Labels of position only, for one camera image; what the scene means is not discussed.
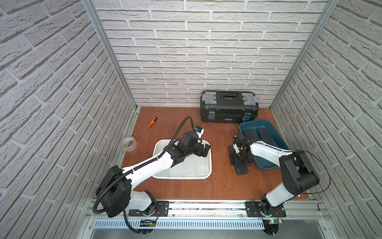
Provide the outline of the long black pencil case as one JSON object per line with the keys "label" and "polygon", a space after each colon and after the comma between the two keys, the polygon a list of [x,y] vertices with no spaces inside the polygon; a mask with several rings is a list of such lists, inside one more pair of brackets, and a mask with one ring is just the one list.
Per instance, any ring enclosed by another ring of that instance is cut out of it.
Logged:
{"label": "long black pencil case", "polygon": [[257,136],[252,129],[245,129],[242,132],[248,140],[257,140]]}

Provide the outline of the white plastic storage box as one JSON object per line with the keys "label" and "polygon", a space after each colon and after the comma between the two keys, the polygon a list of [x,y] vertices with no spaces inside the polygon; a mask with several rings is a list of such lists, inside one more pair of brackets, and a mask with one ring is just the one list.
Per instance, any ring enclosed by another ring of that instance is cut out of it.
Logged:
{"label": "white plastic storage box", "polygon": [[176,166],[162,170],[153,175],[156,179],[168,180],[204,180],[212,173],[211,148],[207,156],[189,155],[185,160]]}

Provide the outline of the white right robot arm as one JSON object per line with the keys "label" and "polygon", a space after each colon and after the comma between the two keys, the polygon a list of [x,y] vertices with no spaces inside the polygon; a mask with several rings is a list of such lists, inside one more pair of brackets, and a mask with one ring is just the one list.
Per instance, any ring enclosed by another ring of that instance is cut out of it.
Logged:
{"label": "white right robot arm", "polygon": [[261,209],[273,209],[320,182],[315,168],[302,150],[282,149],[258,139],[248,139],[243,133],[233,137],[233,145],[228,150],[232,165],[246,166],[255,157],[260,157],[280,168],[282,182],[262,197]]}

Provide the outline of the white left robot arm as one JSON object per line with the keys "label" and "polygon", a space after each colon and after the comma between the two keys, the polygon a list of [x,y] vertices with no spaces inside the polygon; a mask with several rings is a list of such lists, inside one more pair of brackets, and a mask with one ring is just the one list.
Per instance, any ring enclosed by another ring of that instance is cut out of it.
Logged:
{"label": "white left robot arm", "polygon": [[204,129],[197,127],[183,134],[181,140],[172,139],[158,154],[130,167],[113,166],[102,179],[96,190],[93,214],[106,213],[112,218],[124,210],[138,210],[151,216],[157,210],[157,201],[149,191],[134,189],[153,175],[173,168],[191,156],[203,156],[208,152],[202,144]]}

